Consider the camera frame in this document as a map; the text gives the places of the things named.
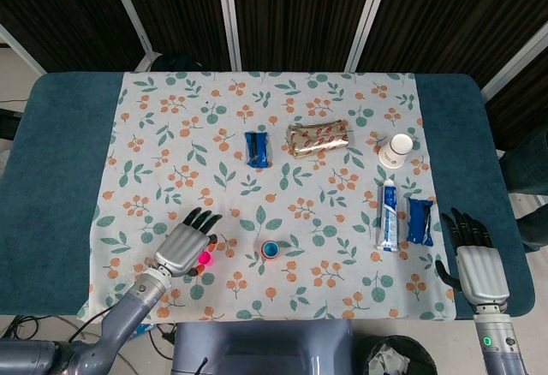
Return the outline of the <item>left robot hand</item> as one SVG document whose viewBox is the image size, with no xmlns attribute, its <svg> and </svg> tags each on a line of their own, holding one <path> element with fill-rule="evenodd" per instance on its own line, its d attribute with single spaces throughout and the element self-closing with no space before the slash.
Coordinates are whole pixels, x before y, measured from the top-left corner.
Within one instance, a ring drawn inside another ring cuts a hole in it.
<svg viewBox="0 0 548 375">
<path fill-rule="evenodd" d="M 210 231 L 222 217 L 201 207 L 192 209 L 155 252 L 153 268 L 169 277 L 198 276 L 198 258 L 217 242 L 217 236 Z"/>
</svg>

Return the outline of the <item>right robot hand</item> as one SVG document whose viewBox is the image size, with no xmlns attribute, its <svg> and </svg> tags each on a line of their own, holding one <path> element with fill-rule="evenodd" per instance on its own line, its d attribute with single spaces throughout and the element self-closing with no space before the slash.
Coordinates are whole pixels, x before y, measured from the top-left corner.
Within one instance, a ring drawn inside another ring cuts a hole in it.
<svg viewBox="0 0 548 375">
<path fill-rule="evenodd" d="M 437 260 L 438 276 L 461 292 L 471 306 L 500 309 L 509 298 L 509 287 L 500 253 L 485 225 L 455 208 L 451 214 L 441 214 L 440 219 L 450 233 L 458 276 L 451 276 L 443 262 Z"/>
</svg>

